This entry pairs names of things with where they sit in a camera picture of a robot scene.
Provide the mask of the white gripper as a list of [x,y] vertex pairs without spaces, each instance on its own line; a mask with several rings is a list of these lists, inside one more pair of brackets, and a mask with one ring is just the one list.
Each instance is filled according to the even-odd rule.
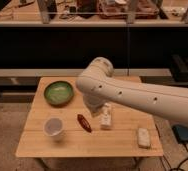
[[87,108],[89,109],[91,116],[96,117],[100,114],[100,110],[103,107],[103,101],[88,101]]

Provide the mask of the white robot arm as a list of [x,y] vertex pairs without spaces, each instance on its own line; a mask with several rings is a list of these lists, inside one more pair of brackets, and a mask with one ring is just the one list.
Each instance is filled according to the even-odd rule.
[[115,79],[112,63],[93,59],[76,79],[76,87],[92,114],[111,101],[188,126],[188,88]]

